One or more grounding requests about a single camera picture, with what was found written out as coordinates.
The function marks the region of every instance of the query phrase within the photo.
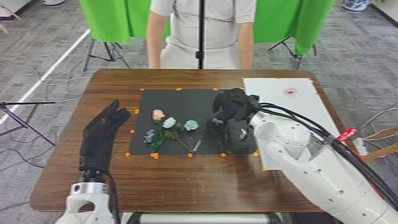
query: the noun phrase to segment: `green backdrop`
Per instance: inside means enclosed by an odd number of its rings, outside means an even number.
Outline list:
[[[304,55],[317,43],[333,3],[334,0],[258,0],[256,43],[295,37],[295,53]],[[151,0],[80,0],[80,4],[98,41],[130,42],[132,37],[146,38]]]

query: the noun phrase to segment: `black stand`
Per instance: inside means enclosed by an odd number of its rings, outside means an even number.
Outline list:
[[[301,69],[301,65],[302,65],[302,55],[295,54],[294,50],[290,49],[290,46],[286,44],[286,41],[292,37],[286,37],[283,41],[278,42],[278,44],[272,46],[272,48],[269,49],[269,51],[272,51],[276,49],[276,47],[283,44],[283,46],[286,47],[288,51],[290,51],[290,55],[292,57],[295,58],[297,60],[297,63],[295,63],[295,69],[299,70]]]
[[[199,51],[196,52],[198,68],[205,68],[205,10],[207,0],[199,0]]]
[[[27,103],[6,103],[6,102],[2,102],[0,103],[0,110],[9,115],[9,117],[15,119],[16,123],[22,125],[20,127],[16,127],[11,130],[8,130],[4,133],[0,133],[0,136],[8,135],[15,131],[18,131],[22,128],[27,128],[40,135],[40,137],[47,140],[47,142],[52,144],[52,146],[55,146],[55,143],[52,142],[52,140],[47,138],[47,136],[40,133],[40,131],[29,125],[29,122],[31,122],[31,119],[32,119],[32,116],[34,116],[34,112],[36,112],[38,106],[41,104],[54,104],[54,103],[55,102],[27,102]],[[9,110],[8,106],[11,106],[11,105],[34,105],[34,109],[31,111],[27,121],[24,121],[24,119],[18,117],[18,115]]]
[[[93,55],[95,44],[96,44],[96,40],[93,39],[91,40],[91,49],[89,49],[89,54],[87,54],[87,59],[86,59],[86,65],[84,65],[84,71],[87,71],[87,68],[89,68],[91,58],[98,58],[109,62],[116,62],[121,59],[127,67],[130,68],[127,60],[125,60],[125,58],[121,56],[121,52],[119,52],[119,49],[123,49],[121,45],[118,43],[103,42],[103,47],[105,47],[105,51],[107,51],[107,55],[109,55],[109,58],[103,58],[102,56]]]

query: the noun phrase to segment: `white flower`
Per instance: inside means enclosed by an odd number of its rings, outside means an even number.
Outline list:
[[[173,128],[173,126],[176,125],[176,119],[175,117],[171,117],[166,122],[164,122],[164,128]]]

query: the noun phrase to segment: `person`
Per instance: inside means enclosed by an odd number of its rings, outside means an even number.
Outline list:
[[[148,21],[151,69],[196,69],[201,0],[153,0]],[[205,13],[205,68],[253,69],[256,0],[208,0]],[[164,48],[164,28],[171,36]]]

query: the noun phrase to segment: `white shirt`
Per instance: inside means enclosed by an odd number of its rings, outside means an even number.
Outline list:
[[[151,11],[171,16],[171,38],[199,47],[199,0],[153,0]],[[237,44],[239,23],[254,22],[256,0],[207,0],[205,49]]]

